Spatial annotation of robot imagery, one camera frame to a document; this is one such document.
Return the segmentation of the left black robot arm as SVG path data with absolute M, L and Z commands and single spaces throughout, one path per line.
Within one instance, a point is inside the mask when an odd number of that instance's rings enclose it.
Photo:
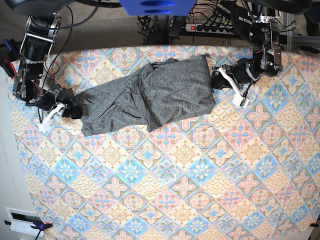
M 230 18 L 235 31 L 241 38 L 252 45 L 252 58 L 241 58 L 233 65 L 224 64 L 214 67 L 211 75 L 211 87 L 222 90 L 233 89 L 232 103 L 245 109 L 250 100 L 249 90 L 243 86 L 256 84 L 261 77 L 275 77 L 282 69 L 282 49 L 280 32 L 276 21 L 276 11 L 266 6 L 252 3 L 249 7 L 246 0 L 244 8 L 251 20 L 249 27 L 243 27 L 239 20 L 239 6 L 233 3 Z

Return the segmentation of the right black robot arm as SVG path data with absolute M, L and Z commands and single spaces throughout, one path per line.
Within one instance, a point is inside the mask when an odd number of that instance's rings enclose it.
M 39 129 L 43 133 L 50 129 L 50 120 L 54 116 L 78 120 L 83 115 L 82 109 L 61 89 L 54 77 L 44 72 L 57 34 L 56 28 L 60 25 L 58 12 L 28 18 L 18 57 L 20 65 L 14 77 L 13 95 L 27 107 L 48 113 L 46 117 L 38 115 Z

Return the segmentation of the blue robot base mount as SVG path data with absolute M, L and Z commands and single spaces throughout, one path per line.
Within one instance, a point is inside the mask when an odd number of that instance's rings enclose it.
M 129 16 L 187 16 L 196 0 L 119 0 Z

